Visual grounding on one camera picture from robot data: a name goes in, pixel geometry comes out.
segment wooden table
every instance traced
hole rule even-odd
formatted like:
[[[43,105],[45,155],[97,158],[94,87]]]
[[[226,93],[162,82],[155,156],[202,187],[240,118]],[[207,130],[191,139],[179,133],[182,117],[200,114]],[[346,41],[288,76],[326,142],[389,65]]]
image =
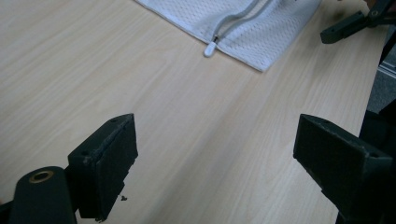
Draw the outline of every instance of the wooden table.
[[[301,113],[359,133],[386,27],[333,45],[318,35],[358,9],[323,0],[261,73],[204,58],[205,44],[135,1],[1,1],[0,200],[134,113],[139,157],[106,223],[333,224],[292,149]]]

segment white mesh fabric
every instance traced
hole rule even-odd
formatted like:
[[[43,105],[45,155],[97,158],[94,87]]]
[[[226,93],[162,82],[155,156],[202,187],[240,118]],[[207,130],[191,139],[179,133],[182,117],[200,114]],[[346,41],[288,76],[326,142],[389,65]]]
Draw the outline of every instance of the white mesh fabric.
[[[180,29],[209,43],[227,16],[253,0],[136,0]],[[218,49],[250,66],[267,69],[292,43],[321,0],[259,0],[247,15],[221,24]]]

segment white mesh bag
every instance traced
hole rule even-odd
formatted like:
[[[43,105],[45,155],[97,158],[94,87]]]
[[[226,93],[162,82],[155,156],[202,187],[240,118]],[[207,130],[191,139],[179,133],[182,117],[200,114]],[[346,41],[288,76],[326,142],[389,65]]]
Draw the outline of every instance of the white mesh bag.
[[[263,71],[292,43],[321,0],[136,0],[214,49]]]

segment table surface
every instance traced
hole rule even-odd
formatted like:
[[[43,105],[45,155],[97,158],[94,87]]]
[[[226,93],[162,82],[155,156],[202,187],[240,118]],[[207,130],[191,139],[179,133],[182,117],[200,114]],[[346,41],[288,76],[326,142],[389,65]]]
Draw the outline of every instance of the table surface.
[[[363,1],[323,0],[266,72],[131,0],[0,2],[0,200],[67,166],[108,119],[134,113],[139,157],[107,223],[328,223],[336,208],[292,157],[300,114],[358,134],[386,27],[319,33]],[[79,223],[95,223],[80,219]]]

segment zipper pull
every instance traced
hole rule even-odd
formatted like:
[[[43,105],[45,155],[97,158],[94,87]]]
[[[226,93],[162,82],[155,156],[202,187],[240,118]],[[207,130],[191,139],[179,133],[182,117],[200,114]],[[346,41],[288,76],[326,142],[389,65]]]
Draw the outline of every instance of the zipper pull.
[[[212,57],[212,55],[215,53],[215,49],[218,46],[218,44],[216,43],[217,41],[218,41],[218,37],[215,36],[215,38],[212,40],[212,42],[210,42],[209,45],[207,45],[207,47],[204,51],[204,56],[206,58]]]

